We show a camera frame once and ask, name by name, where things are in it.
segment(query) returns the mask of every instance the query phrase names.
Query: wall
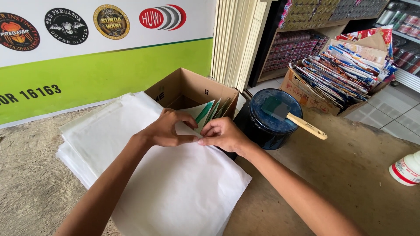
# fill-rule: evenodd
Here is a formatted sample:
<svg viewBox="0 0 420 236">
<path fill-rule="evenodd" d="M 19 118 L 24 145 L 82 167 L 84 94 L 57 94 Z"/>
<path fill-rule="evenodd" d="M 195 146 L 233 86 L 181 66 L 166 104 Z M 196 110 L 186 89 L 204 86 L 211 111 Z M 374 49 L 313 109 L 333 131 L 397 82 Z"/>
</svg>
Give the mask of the wall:
<svg viewBox="0 0 420 236">
<path fill-rule="evenodd" d="M 214 9 L 213 0 L 2 4 L 0 125 L 142 91 L 179 67 L 208 76 Z"/>
</svg>

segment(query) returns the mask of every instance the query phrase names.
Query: open cardboard box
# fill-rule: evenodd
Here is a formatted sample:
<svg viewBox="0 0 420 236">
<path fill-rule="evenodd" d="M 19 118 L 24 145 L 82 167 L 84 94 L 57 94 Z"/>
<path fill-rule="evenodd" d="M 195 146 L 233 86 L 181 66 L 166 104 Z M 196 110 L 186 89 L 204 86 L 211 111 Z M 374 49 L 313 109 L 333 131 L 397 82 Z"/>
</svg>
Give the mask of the open cardboard box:
<svg viewBox="0 0 420 236">
<path fill-rule="evenodd" d="M 223 116 L 234 118 L 239 91 L 214 80 L 179 68 L 166 76 L 145 93 L 164 108 L 180 110 L 192 108 L 222 98 L 218 110 L 230 98 L 230 104 Z"/>
<path fill-rule="evenodd" d="M 383 88 L 385 88 L 389 83 L 382 83 L 378 85 L 374 89 L 374 94 L 377 94 Z M 348 107 L 345 111 L 340 112 L 340 108 L 334 106 L 333 104 L 328 103 L 323 98 L 321 98 L 318 94 L 311 92 L 311 90 L 305 85 L 304 83 L 300 82 L 293 72 L 289 69 L 287 71 L 286 76 L 284 77 L 283 83 L 280 86 L 280 89 L 285 91 L 286 93 L 290 94 L 293 98 L 295 98 L 300 105 L 305 107 L 311 108 L 316 107 L 321 109 L 325 113 L 331 113 L 333 115 L 344 117 L 350 114 L 355 109 L 363 106 L 366 102 L 360 102 Z"/>
</svg>

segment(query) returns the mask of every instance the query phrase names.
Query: white plastic bottle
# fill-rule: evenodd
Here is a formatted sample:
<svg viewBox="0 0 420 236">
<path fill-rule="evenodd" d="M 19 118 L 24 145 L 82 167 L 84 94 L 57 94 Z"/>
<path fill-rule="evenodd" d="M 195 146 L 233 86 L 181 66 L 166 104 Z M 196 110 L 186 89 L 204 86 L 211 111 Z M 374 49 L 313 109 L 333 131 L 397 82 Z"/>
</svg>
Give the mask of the white plastic bottle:
<svg viewBox="0 0 420 236">
<path fill-rule="evenodd" d="M 392 164 L 389 172 L 403 185 L 414 186 L 420 183 L 420 151 L 407 155 Z"/>
</svg>

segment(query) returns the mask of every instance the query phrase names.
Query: beige shutter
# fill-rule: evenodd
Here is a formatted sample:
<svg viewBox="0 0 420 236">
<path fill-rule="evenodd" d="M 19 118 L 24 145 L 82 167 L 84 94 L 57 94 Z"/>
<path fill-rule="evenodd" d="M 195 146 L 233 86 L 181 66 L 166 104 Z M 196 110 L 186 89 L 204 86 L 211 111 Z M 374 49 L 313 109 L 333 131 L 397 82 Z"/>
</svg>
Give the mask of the beige shutter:
<svg viewBox="0 0 420 236">
<path fill-rule="evenodd" d="M 218 0 L 210 76 L 243 91 L 271 1 Z"/>
</svg>

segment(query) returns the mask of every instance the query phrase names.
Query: stack of white paper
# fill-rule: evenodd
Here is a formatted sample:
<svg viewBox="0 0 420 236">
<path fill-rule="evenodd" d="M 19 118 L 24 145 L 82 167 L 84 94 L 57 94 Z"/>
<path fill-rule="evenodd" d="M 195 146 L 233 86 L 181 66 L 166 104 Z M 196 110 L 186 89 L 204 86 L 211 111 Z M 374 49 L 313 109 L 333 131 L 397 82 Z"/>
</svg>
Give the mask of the stack of white paper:
<svg viewBox="0 0 420 236">
<path fill-rule="evenodd" d="M 89 188 L 130 137 L 155 121 L 162 107 L 141 92 L 126 94 L 60 129 L 57 152 Z M 194 134 L 182 122 L 178 134 Z M 251 177 L 215 147 L 197 143 L 152 147 L 131 177 L 113 220 L 124 236 L 222 235 Z"/>
</svg>

